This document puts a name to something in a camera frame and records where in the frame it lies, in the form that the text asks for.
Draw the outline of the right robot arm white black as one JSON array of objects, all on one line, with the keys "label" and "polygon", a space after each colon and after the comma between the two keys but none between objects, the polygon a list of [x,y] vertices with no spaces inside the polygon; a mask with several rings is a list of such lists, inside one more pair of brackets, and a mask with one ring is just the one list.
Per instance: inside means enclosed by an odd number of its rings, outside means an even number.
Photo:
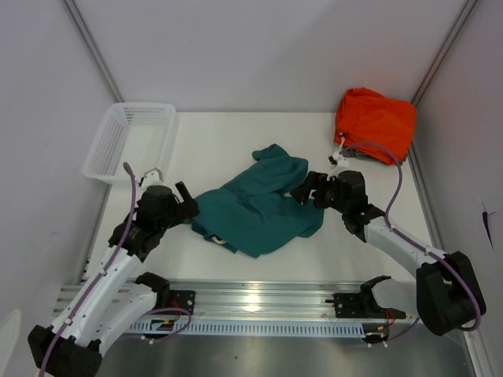
[{"label": "right robot arm white black", "polygon": [[446,253],[423,243],[391,223],[388,211],[369,202],[362,173],[337,176],[311,171],[291,192],[297,203],[338,211],[347,231],[385,252],[416,279],[415,309],[435,335],[454,329],[475,331],[486,303],[472,263],[460,251]]}]

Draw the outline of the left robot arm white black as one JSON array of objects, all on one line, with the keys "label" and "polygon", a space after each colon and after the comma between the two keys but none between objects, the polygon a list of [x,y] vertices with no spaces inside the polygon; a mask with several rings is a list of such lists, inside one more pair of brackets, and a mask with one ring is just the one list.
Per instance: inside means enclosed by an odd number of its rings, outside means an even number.
[{"label": "left robot arm white black", "polygon": [[143,316],[192,319],[185,305],[174,305],[170,282],[154,273],[141,274],[121,300],[116,296],[166,231],[198,213],[181,181],[174,189],[150,185],[132,197],[129,214],[115,227],[97,270],[49,326],[36,325],[28,335],[40,376],[96,375],[113,343]]}]

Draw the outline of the teal green shorts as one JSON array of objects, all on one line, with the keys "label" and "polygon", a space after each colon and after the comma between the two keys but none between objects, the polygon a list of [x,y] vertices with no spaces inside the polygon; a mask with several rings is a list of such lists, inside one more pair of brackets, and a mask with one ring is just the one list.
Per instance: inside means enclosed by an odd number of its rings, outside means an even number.
[{"label": "teal green shorts", "polygon": [[313,236],[325,212],[289,195],[307,177],[307,159],[290,156],[276,144],[251,156],[255,163],[247,170],[196,198],[200,213],[191,229],[228,251],[259,258],[297,237]]}]

